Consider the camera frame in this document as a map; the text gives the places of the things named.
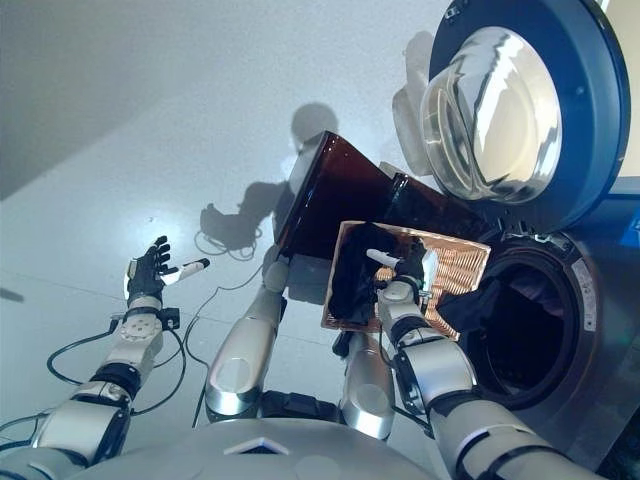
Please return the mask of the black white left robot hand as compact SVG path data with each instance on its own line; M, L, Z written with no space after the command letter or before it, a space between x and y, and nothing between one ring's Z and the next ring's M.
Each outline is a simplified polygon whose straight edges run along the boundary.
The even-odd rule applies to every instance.
M162 301L162 292L166 286L173 285L207 269L211 262L207 258L185 263L181 266L169 266L171 246L168 238L158 237L140 256L129 261L124 276L124 296L127 306L139 298L151 297Z

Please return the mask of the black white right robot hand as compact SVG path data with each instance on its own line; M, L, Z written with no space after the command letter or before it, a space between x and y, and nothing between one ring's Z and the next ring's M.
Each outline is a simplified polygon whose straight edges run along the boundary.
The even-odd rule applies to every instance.
M431 298L432 287L438 269L437 253L425 246L419 237L413 237L405 257L394 257L378 249L367 249L366 256L375 263L392 271L387 283L409 282L419 297Z

